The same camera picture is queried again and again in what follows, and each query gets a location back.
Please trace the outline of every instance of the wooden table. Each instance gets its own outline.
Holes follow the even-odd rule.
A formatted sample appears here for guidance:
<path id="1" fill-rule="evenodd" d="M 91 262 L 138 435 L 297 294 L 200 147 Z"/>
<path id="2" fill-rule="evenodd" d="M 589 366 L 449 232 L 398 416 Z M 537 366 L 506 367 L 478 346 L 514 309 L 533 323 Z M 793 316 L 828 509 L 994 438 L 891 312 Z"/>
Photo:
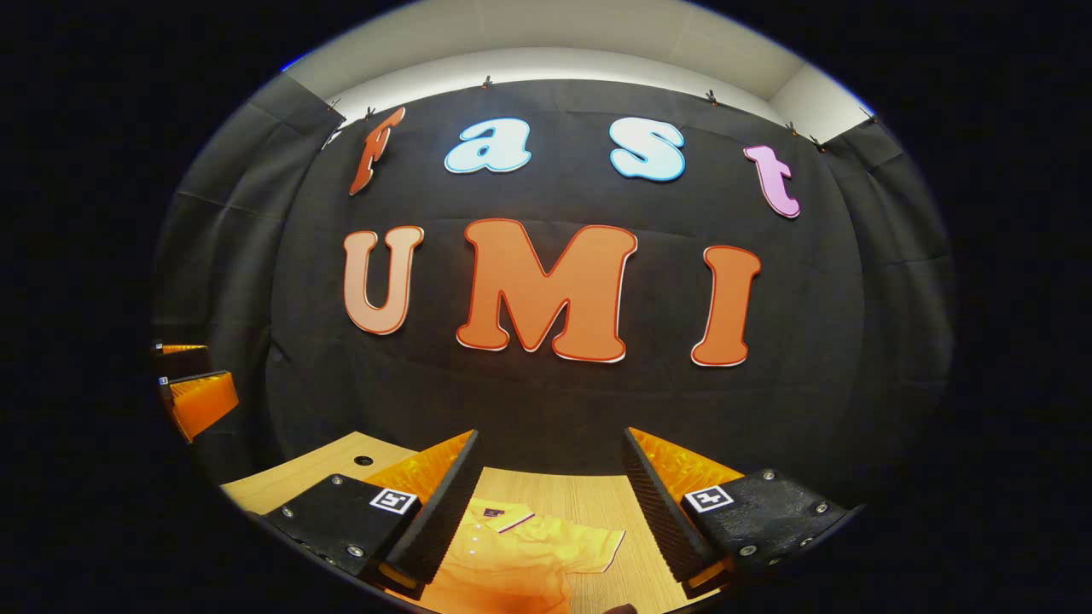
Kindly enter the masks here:
<path id="1" fill-rule="evenodd" d="M 352 433 L 222 487 L 242 509 L 266 513 L 331 473 L 364 480 L 414 453 Z M 356 464 L 359 456 L 370 457 L 372 464 Z M 640 614 L 658 614 L 697 601 L 688 600 L 672 578 L 625 475 L 549 475 L 485 468 L 474 496 L 525 504 L 536 513 L 578 524 L 626 531 L 615 563 L 605 574 L 567 576 L 572 586 L 572 614 L 603 614 L 626 603 Z"/>

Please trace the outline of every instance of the white wall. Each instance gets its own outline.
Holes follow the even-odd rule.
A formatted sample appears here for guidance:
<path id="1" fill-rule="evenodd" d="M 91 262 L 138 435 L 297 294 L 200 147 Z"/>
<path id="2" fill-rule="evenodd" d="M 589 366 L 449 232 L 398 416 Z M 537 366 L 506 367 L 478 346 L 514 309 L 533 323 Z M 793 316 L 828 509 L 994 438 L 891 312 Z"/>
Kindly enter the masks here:
<path id="1" fill-rule="evenodd" d="M 327 102 L 345 116 L 345 125 L 363 118 L 367 107 L 385 109 L 443 92 L 494 83 L 542 79 L 591 79 L 663 87 L 695 96 L 712 90 L 717 102 L 785 123 L 767 101 L 722 81 L 676 66 L 591 49 L 531 47 L 465 54 L 420 63 L 366 81 Z"/>
<path id="2" fill-rule="evenodd" d="M 792 121 L 797 132 L 814 135 L 820 143 L 868 119 L 859 107 L 873 113 L 836 81 L 807 63 L 770 98 L 770 105 L 785 118 L 783 123 Z"/>

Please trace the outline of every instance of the black fabric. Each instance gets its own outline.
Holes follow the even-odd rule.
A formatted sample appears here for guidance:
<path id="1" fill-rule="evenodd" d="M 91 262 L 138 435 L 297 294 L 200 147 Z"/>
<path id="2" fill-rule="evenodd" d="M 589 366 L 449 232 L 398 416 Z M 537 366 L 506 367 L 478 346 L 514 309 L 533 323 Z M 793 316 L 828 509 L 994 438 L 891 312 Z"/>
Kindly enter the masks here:
<path id="1" fill-rule="evenodd" d="M 287 460 L 269 439 L 262 400 L 273 259 L 304 173 L 343 119 L 277 75 L 219 128 L 164 220 L 153 330 L 207 345 L 239 395 L 239 405 L 193 445 L 217 483 Z"/>
<path id="2" fill-rule="evenodd" d="M 862 126 L 852 131 L 860 138 L 820 154 L 738 109 L 592 81 L 506 83 L 404 106 L 365 190 L 348 196 L 364 137 L 395 109 L 347 126 L 325 146 L 285 223 L 265 380 L 287 457 L 349 430 L 423 449 L 477 428 L 489 467 L 618 474 L 610 441 L 636 426 L 731 467 L 779 467 L 852 505 L 850 482 L 913 439 L 947 369 L 950 275 L 935 258 L 946 239 L 933 202 L 888 135 Z M 613 168 L 607 131 L 629 116 L 682 132 L 678 179 L 656 184 Z M 443 158 L 459 133 L 498 117 L 531 126 L 531 161 L 508 174 L 448 173 Z M 759 144 L 792 168 L 799 217 L 765 203 L 741 152 Z M 463 231 L 486 217 L 524 224 L 547 270 L 584 225 L 637 235 L 621 294 L 624 361 L 565 361 L 548 344 L 526 353 L 514 338 L 502 352 L 455 341 L 474 270 Z M 357 231 L 382 240 L 399 225 L 425 231 L 410 310 L 399 331 L 372 335 L 345 314 L 343 240 Z M 732 368 L 689 357 L 708 318 L 712 275 L 702 252 L 713 245 L 762 261 L 745 333 L 750 353 Z M 372 304 L 385 297 L 389 261 L 380 244 L 369 263 Z M 501 326 L 512 330 L 506 310 Z M 561 327 L 563 317 L 549 338 Z"/>

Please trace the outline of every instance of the yellow shirt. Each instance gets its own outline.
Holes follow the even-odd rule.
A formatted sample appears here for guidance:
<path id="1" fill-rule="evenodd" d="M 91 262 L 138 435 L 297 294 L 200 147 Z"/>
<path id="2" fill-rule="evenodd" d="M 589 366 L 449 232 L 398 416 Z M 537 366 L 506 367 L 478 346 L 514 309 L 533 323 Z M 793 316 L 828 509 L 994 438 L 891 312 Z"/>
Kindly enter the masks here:
<path id="1" fill-rule="evenodd" d="M 565 575 L 606 571 L 625 535 L 472 498 L 417 604 L 441 614 L 568 614 Z"/>

